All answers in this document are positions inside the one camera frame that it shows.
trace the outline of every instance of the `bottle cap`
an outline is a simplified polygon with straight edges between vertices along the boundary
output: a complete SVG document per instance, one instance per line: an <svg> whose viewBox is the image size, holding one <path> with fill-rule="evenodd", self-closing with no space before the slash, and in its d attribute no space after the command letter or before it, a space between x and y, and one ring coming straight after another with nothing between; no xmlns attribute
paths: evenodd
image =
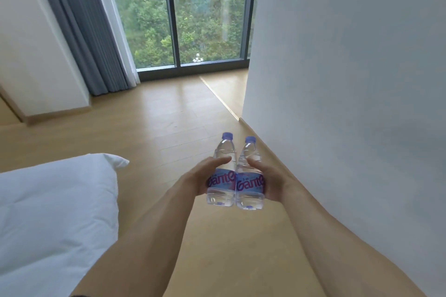
<svg viewBox="0 0 446 297"><path fill-rule="evenodd" d="M232 140L232 133L230 132L224 132L222 136L223 140Z"/></svg>
<svg viewBox="0 0 446 297"><path fill-rule="evenodd" d="M245 143L248 143L248 142L256 142L256 137L255 136L247 136L246 138L245 138Z"/></svg>

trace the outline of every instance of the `glass pane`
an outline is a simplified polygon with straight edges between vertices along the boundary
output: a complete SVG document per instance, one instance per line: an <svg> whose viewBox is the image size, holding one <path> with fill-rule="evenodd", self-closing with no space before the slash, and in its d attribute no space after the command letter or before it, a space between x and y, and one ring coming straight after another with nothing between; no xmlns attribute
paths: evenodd
<svg viewBox="0 0 446 297"><path fill-rule="evenodd" d="M245 0L174 1L182 63L240 58Z"/></svg>
<svg viewBox="0 0 446 297"><path fill-rule="evenodd" d="M254 20L256 19L257 0L254 0L253 17L251 18L251 31L249 32L249 46L248 46L248 58L251 56L251 45L253 44L254 36Z"/></svg>
<svg viewBox="0 0 446 297"><path fill-rule="evenodd" d="M174 63L166 0L115 0L137 68Z"/></svg>

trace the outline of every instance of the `water bottle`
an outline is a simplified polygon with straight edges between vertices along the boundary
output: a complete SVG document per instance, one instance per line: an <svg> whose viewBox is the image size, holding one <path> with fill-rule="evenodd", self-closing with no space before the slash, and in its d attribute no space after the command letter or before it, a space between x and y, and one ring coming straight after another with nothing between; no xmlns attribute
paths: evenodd
<svg viewBox="0 0 446 297"><path fill-rule="evenodd" d="M260 161L254 136L246 137L245 146L237 163L236 203L242 209L262 209L265 197L263 195L263 175L260 170L249 165L247 157Z"/></svg>
<svg viewBox="0 0 446 297"><path fill-rule="evenodd" d="M207 202L218 206L230 207L236 194L236 148L232 143L232 133L225 132L217 146L214 158L230 156L232 159L215 169L207 186Z"/></svg>

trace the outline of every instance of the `forearm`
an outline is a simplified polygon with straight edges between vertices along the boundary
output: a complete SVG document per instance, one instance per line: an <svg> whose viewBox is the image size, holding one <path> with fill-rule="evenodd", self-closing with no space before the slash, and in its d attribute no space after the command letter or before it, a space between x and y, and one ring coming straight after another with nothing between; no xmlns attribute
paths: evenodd
<svg viewBox="0 0 446 297"><path fill-rule="evenodd" d="M331 216L298 182L284 207L328 297L425 296L390 260Z"/></svg>
<svg viewBox="0 0 446 297"><path fill-rule="evenodd" d="M196 188L183 176L113 244L73 295L162 296L175 267Z"/></svg>

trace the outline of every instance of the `hand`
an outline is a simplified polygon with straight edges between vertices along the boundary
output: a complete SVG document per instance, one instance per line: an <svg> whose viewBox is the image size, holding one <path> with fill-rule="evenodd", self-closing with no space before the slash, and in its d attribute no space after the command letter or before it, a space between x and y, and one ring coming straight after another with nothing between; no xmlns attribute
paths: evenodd
<svg viewBox="0 0 446 297"><path fill-rule="evenodd" d="M197 195L205 194L207 192L207 180L214 174L215 168L219 165L228 163L230 160L230 156L226 156L225 158L208 157L200 161L183 176L188 182L191 182L191 184L195 186Z"/></svg>
<svg viewBox="0 0 446 297"><path fill-rule="evenodd" d="M261 161L256 161L249 157L247 158L247 161L249 165L263 173L263 178L265 180L265 198L272 201L282 202L285 189L295 182L294 179Z"/></svg>

